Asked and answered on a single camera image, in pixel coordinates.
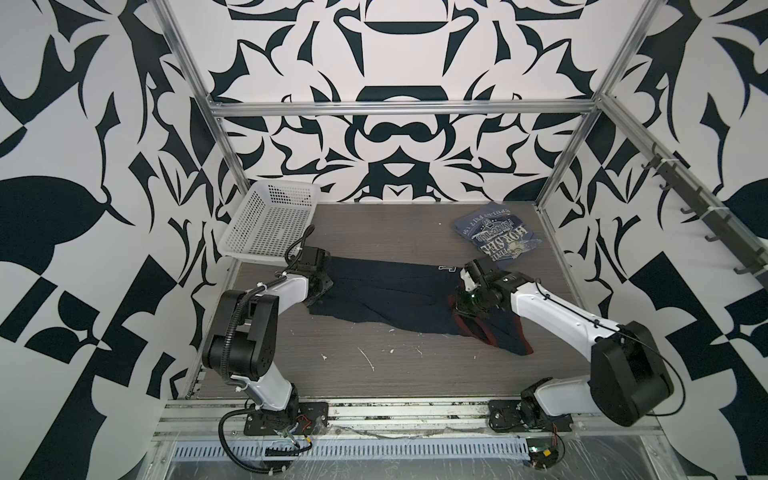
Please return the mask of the blue-grey tank top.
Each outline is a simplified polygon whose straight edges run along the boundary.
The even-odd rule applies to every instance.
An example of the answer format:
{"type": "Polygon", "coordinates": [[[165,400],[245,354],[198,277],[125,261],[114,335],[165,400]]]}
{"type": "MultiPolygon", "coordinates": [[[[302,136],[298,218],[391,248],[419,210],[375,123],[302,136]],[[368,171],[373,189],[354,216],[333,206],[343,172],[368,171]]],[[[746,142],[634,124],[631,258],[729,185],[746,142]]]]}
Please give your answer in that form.
{"type": "Polygon", "coordinates": [[[502,269],[509,269],[542,243],[526,223],[499,203],[489,203],[460,217],[453,229],[502,269]]]}

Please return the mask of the white plastic laundry basket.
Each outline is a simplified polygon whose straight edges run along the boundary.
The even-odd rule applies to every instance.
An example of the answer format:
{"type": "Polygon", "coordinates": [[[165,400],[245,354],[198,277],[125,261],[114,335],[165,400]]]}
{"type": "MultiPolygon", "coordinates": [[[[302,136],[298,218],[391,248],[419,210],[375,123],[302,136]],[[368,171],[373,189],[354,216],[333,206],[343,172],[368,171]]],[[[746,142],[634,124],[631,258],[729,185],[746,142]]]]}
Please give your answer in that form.
{"type": "Polygon", "coordinates": [[[285,252],[311,224],[320,188],[286,180],[255,182],[218,243],[219,251],[242,262],[284,267],[285,252]]]}

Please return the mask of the dark navy tank top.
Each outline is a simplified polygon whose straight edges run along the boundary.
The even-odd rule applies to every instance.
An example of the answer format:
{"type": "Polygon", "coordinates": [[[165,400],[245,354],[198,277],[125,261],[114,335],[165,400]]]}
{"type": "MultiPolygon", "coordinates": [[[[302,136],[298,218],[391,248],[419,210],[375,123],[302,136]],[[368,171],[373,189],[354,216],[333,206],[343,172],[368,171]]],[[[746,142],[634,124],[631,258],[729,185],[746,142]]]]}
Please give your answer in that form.
{"type": "Polygon", "coordinates": [[[313,315],[465,336],[519,356],[533,353],[520,317],[474,305],[458,267],[339,257],[327,274],[333,285],[308,305],[313,315]]]}

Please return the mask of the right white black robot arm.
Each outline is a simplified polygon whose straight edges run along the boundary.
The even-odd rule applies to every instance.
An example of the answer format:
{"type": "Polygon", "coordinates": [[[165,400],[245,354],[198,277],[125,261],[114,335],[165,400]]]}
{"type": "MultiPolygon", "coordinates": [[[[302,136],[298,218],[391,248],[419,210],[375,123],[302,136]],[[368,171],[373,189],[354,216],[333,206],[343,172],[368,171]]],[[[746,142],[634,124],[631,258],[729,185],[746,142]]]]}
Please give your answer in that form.
{"type": "Polygon", "coordinates": [[[551,293],[539,280],[503,271],[487,258],[461,269],[455,311],[468,320],[494,311],[526,318],[589,362],[587,375],[544,378],[525,389],[514,415],[518,427],[552,431],[556,421],[573,414],[601,414],[630,427],[654,415],[674,393],[677,372],[645,326],[596,316],[551,293]]]}

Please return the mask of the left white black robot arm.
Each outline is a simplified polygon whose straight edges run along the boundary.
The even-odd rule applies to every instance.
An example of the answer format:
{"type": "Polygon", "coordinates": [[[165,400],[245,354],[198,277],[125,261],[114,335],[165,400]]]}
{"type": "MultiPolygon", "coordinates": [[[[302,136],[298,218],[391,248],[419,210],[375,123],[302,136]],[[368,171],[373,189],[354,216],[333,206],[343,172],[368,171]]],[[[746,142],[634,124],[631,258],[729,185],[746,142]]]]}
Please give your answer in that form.
{"type": "Polygon", "coordinates": [[[216,308],[202,365],[272,416],[293,419],[299,409],[296,387],[275,363],[279,316],[330,289],[330,259],[322,248],[303,247],[275,278],[247,291],[225,291],[216,308]]]}

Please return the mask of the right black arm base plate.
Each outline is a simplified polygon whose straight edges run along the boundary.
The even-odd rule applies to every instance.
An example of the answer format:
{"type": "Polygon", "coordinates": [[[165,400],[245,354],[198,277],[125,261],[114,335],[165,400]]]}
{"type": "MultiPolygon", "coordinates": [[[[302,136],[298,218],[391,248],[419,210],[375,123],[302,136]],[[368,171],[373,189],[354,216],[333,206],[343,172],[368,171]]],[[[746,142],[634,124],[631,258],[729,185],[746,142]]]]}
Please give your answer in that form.
{"type": "Polygon", "coordinates": [[[488,424],[496,433],[572,431],[570,415],[550,416],[534,400],[491,400],[488,408],[488,424]]]}

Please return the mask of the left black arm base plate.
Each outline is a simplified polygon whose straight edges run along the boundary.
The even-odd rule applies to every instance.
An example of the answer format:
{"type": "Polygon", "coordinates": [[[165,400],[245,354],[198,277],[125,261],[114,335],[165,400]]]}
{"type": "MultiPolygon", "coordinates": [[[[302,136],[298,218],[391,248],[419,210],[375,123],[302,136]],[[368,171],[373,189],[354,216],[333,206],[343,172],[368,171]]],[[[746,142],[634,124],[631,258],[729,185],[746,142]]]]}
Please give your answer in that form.
{"type": "Polygon", "coordinates": [[[327,402],[299,402],[284,411],[253,410],[246,415],[245,436],[309,435],[328,424],[327,402]]]}

